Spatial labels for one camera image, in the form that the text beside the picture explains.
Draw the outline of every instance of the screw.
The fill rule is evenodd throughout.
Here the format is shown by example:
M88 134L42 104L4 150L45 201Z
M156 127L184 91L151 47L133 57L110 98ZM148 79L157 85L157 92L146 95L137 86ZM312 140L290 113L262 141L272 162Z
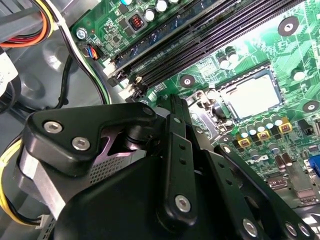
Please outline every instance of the screw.
M302 223L299 223L298 226L304 235L306 235L307 237L310 237L310 233L309 233L308 229Z
M249 219L245 218L242 221L244 229L247 231L247 233L251 236L256 238L258 236L258 230L256 226L250 221Z
M191 210L191 204L188 198L183 195L177 195L175 197L175 205L183 213L188 213Z
M291 223L286 222L285 223L285 227L289 231L289 233L291 233L295 237L297 236L297 231L295 230L294 226L292 226Z
M84 138L84 137L75 137L72 140L72 146L79 151L86 151L90 148L90 142L88 139Z
M308 109L311 111L311 110L313 110L313 109L315 109L316 108L316 106L315 105L310 105L310 106L308 106Z
M178 124L180 124L181 123L181 121L178 119L178 118L174 118L174 120L178 123Z
M58 134L63 130L62 125L56 121L47 121L43 128L50 134Z
M223 146L223 150L225 150L227 154L231 153L230 148L228 148L227 146Z
M204 133L204 131L200 128L200 127L196 127L195 128L195 130L196 130L196 132L198 133L198 134L203 134Z
M185 85L189 85L191 83L190 79L185 79L183 82Z
M142 110L143 110L143 112L145 114L148 114L148 115L152 115L153 114L152 110L150 108L148 108L148 107L144 107Z
M76 30L76 36L78 39L80 40L84 40L88 37L88 32L85 28L83 27L79 27L77 30Z

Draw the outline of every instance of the yellow wire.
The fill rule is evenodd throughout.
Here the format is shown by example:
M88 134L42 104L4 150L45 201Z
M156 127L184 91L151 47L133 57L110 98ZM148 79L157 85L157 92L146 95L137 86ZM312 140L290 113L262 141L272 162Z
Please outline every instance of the yellow wire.
M48 37L50 37L50 35L54 31L54 19L53 19L52 15L51 15L49 9L46 7L46 5L44 5L44 3L41 0L35 0L35 1L41 6L41 8L43 8L43 10L45 11L45 14L49 18L50 32L49 32Z
M12 158L12 156L20 149L21 142L22 142L22 140L20 139L15 144L13 144L11 147L9 147L2 154L2 156L0 156L0 206L2 207L3 211L6 214L8 214L12 218L12 220L14 220L16 223L34 227L33 225L26 224L26 223L20 221L20 219L18 219L12 213L12 211L10 210L10 207L8 205L8 202L7 202L7 199L6 199L6 195L4 193L3 186L2 186L2 175L4 173L4 169L7 166L9 160Z

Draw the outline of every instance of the red chip component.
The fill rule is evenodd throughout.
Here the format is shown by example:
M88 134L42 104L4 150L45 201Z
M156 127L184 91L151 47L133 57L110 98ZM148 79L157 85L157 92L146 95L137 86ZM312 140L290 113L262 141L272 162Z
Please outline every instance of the red chip component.
M144 21L141 19L141 17L137 14L133 15L129 19L129 23L135 31L138 31L145 24Z

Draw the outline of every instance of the white connector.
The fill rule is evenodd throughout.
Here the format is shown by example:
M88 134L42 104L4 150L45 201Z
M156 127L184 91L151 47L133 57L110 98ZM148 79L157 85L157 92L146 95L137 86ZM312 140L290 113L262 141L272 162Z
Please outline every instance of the white connector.
M48 214L42 214L39 216L39 218L41 218L40 220L40 225L36 226L35 229L43 229L44 226L46 225L48 218L50 217L50 215Z

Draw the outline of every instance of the blue connector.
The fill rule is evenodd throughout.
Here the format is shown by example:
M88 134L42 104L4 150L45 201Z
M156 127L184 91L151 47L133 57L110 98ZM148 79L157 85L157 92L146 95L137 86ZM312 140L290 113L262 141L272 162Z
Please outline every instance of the blue connector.
M318 177L320 177L320 155L310 157L309 164Z

